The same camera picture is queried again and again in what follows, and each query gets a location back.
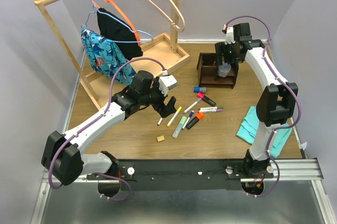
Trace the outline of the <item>yellow cap marker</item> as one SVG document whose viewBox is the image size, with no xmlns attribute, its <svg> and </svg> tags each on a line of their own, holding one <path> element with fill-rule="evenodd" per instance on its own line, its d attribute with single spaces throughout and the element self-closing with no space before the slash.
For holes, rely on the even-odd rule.
<svg viewBox="0 0 337 224">
<path fill-rule="evenodd" d="M 178 116 L 179 112 L 181 111 L 182 107 L 180 106 L 176 112 L 174 113 L 174 115 L 172 116 L 172 118 L 169 120 L 169 122 L 167 123 L 167 127 L 170 127 L 171 124 L 173 123 L 173 121 L 176 119 L 176 117 Z"/>
</svg>

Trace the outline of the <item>clear paperclip jar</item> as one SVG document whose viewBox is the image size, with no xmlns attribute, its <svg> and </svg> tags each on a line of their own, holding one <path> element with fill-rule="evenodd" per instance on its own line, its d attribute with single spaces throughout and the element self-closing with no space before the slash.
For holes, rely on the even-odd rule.
<svg viewBox="0 0 337 224">
<path fill-rule="evenodd" d="M 229 63 L 223 63 L 218 66 L 218 76 L 227 77 L 231 70 L 231 65 Z"/>
</svg>

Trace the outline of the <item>brown wooden desk organizer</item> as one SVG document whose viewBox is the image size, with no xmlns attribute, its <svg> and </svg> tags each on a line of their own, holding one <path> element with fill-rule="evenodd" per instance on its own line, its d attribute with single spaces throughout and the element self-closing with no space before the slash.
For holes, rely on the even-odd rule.
<svg viewBox="0 0 337 224">
<path fill-rule="evenodd" d="M 201 52 L 196 69 L 198 71 L 199 87 L 223 87 L 233 89 L 236 84 L 239 65 L 232 64 L 228 75 L 226 77 L 220 77 L 218 75 L 215 53 Z"/>
</svg>

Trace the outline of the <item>purple cap white marker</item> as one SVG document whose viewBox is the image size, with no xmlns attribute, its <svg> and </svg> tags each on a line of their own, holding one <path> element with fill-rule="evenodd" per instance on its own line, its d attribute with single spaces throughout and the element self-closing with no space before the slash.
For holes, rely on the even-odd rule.
<svg viewBox="0 0 337 224">
<path fill-rule="evenodd" d="M 201 100 L 201 98 L 197 99 L 194 103 L 192 103 L 188 108 L 184 110 L 183 114 L 186 114 L 188 111 L 194 108 Z"/>
</svg>

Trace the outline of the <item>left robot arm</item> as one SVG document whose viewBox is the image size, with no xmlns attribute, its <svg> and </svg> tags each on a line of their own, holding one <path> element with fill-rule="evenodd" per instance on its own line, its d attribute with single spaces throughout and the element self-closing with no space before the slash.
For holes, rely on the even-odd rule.
<svg viewBox="0 0 337 224">
<path fill-rule="evenodd" d="M 177 86 L 172 75 L 154 77 L 139 71 L 130 85 L 112 95 L 106 105 L 82 124 L 64 133 L 52 132 L 46 141 L 42 165 L 48 170 L 48 181 L 56 178 L 67 186 L 79 176 L 99 173 L 105 179 L 116 175 L 116 160 L 107 152 L 85 154 L 85 150 L 108 129 L 122 123 L 141 108 L 152 106 L 162 118 L 175 113 L 176 98 L 165 99 Z"/>
</svg>

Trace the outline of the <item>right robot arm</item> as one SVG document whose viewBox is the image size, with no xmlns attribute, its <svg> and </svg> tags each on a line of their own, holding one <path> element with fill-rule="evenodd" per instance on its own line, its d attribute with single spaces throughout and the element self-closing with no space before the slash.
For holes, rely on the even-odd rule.
<svg viewBox="0 0 337 224">
<path fill-rule="evenodd" d="M 259 126 L 255 140 L 240 166 L 240 171 L 252 178 L 267 172 L 276 134 L 285 128 L 284 125 L 294 113 L 298 86 L 288 82 L 278 72 L 267 55 L 267 46 L 261 40 L 253 39 L 249 23 L 233 27 L 224 25 L 222 32 L 225 40 L 215 45 L 218 66 L 246 62 L 263 89 L 256 105 Z"/>
</svg>

